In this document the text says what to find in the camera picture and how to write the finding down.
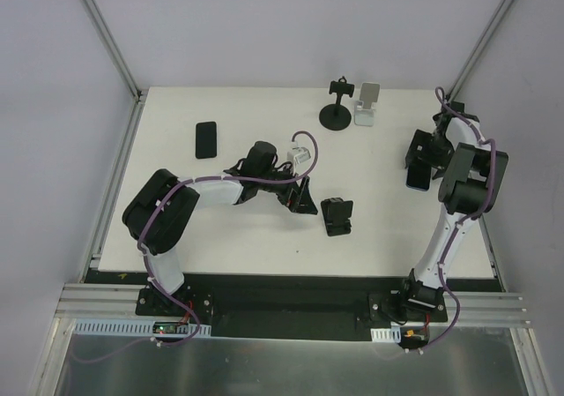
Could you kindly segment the blue phone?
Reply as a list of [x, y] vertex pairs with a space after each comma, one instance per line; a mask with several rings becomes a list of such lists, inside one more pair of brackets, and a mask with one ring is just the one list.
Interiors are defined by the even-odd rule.
[[406, 186], [417, 191], [428, 191], [432, 168], [421, 160], [414, 160], [407, 167]]

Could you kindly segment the black folding phone stand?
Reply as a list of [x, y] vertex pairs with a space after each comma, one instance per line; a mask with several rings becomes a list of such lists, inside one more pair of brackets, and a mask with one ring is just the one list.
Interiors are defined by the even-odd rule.
[[327, 198], [321, 202], [327, 236], [349, 235], [352, 231], [353, 201]]

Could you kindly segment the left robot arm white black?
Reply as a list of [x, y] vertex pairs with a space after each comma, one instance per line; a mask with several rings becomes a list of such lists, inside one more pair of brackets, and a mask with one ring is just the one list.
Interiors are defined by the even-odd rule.
[[122, 223], [137, 242], [144, 258], [148, 280], [158, 289], [155, 303], [168, 316], [180, 314], [187, 296], [180, 290], [184, 276], [175, 246], [197, 209], [216, 205], [241, 205], [258, 192], [274, 194], [292, 213], [316, 215], [309, 193], [308, 172], [295, 168], [316, 164], [318, 152], [296, 142], [280, 165], [274, 145], [257, 141], [246, 157], [217, 176], [181, 180], [169, 170], [157, 170], [125, 208]]

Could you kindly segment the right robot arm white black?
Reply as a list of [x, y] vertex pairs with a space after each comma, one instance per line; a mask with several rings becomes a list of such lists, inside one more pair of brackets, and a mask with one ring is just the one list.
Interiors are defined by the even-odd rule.
[[404, 158], [409, 188], [427, 191], [434, 179], [441, 181], [441, 210], [427, 249], [397, 298], [402, 323], [431, 314], [443, 303], [458, 249], [493, 208], [508, 165], [508, 154], [483, 136], [478, 117], [465, 113], [462, 103], [443, 102], [433, 120], [435, 130], [415, 131]]

